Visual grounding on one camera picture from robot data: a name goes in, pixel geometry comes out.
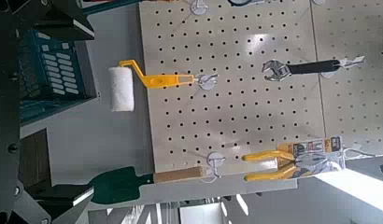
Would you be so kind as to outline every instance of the pliers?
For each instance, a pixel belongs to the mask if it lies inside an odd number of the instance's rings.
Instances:
[[[293,154],[284,151],[264,151],[254,154],[248,154],[242,157],[243,161],[266,161],[269,159],[280,158],[290,161],[278,170],[268,174],[250,174],[244,176],[245,181],[254,180],[273,180],[273,179],[288,179],[297,171],[305,168],[310,174],[314,174],[324,168],[328,162],[328,158],[323,153],[306,153],[302,156],[294,158]]]

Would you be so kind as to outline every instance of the blue plastic crate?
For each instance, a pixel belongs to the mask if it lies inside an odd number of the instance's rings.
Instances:
[[[74,42],[31,30],[20,44],[18,60],[21,122],[46,117],[86,99]]]
[[[58,41],[31,30],[21,43],[19,62],[22,99],[85,98],[73,42]]]

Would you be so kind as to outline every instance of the pegboard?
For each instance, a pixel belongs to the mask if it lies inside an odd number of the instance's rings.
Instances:
[[[244,162],[278,143],[323,137],[317,75],[264,80],[262,64],[316,60],[308,0],[230,7],[205,1],[194,16],[183,1],[140,4],[147,75],[218,73],[211,91],[196,85],[149,90],[156,172],[206,165],[218,151],[221,175],[276,168]]]
[[[383,1],[327,0],[313,15],[319,60],[366,56],[321,79],[326,135],[383,154]]]

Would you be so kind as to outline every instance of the paint roller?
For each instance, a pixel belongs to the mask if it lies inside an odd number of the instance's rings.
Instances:
[[[198,81],[194,75],[154,75],[144,76],[134,60],[121,61],[119,67],[109,68],[112,87],[112,111],[134,111],[134,85],[132,66],[142,83],[150,89],[188,85]]]

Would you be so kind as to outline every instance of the wooden handle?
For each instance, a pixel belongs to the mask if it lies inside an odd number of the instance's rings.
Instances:
[[[175,170],[154,174],[153,181],[154,183],[163,183],[200,177],[203,177],[203,167],[196,166],[183,170]]]

